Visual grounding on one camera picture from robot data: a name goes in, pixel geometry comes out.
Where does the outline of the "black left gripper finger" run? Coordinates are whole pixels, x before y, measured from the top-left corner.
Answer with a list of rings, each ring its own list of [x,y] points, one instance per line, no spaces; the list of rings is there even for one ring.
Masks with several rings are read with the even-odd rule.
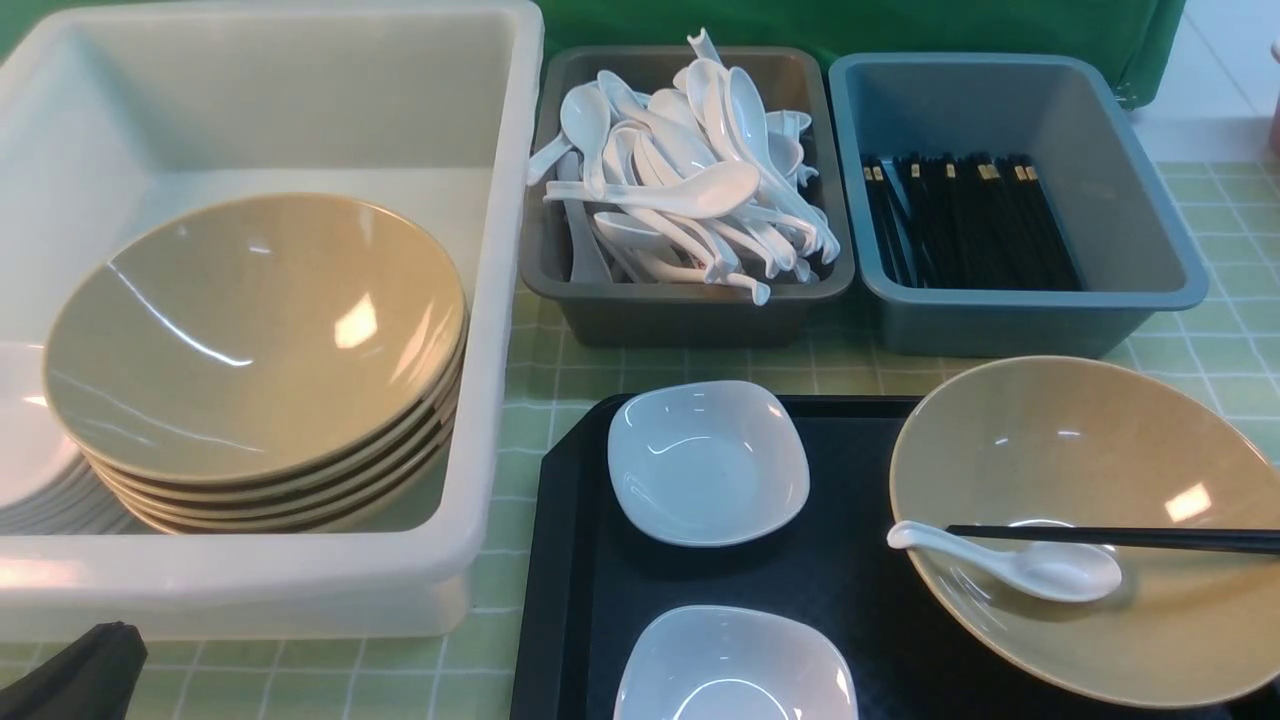
[[[3,719],[123,719],[148,657],[137,626],[101,623],[1,691]]]

